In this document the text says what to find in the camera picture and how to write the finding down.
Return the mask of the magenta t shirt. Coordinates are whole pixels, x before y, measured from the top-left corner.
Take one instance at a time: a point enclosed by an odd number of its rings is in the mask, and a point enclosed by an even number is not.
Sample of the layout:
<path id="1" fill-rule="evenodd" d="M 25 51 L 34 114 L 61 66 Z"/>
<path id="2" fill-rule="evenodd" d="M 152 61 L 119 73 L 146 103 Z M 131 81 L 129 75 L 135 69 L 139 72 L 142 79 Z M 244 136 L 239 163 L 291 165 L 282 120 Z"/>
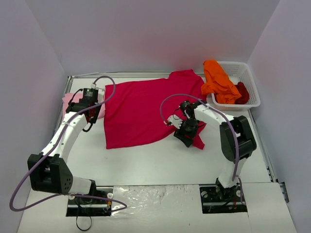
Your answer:
<path id="1" fill-rule="evenodd" d="M 106 85 L 104 133 L 107 149 L 140 146 L 162 140 L 175 131 L 164 120 L 185 100 L 203 98 L 203 79 L 193 70 L 168 78 Z"/>

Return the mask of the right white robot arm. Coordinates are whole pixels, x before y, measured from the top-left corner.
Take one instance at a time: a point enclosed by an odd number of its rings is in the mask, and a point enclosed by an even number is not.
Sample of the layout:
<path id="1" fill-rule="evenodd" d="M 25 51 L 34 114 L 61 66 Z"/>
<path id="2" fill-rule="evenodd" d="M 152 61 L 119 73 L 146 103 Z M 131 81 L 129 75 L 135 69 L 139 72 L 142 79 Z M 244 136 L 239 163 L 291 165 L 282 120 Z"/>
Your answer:
<path id="1" fill-rule="evenodd" d="M 194 138 L 199 134 L 199 123 L 215 125 L 220 132 L 220 145 L 225 157 L 225 164 L 216 179 L 216 196 L 220 200 L 227 200 L 233 195 L 232 187 L 239 182 L 239 175 L 246 160 L 256 150 L 257 144 L 244 116 L 225 114 L 199 100 L 194 103 L 184 101 L 179 110 L 185 119 L 176 115 L 168 118 L 168 124 L 175 127 L 174 136 L 181 140 L 186 147 L 194 144 Z"/>

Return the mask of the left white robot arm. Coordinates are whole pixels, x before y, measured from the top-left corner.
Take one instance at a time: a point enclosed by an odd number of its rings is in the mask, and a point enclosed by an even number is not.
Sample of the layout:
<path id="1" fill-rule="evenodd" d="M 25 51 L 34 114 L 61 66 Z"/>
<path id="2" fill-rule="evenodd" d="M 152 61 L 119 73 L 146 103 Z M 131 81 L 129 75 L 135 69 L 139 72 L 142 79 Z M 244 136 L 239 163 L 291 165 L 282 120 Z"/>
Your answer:
<path id="1" fill-rule="evenodd" d="M 94 88 L 82 89 L 83 95 L 66 104 L 63 121 L 50 143 L 40 154 L 32 154 L 27 165 L 30 171 L 31 187 L 34 191 L 71 195 L 79 194 L 87 203 L 98 197 L 93 180 L 73 176 L 67 160 L 78 135 L 87 125 L 96 123 L 104 91 Z"/>

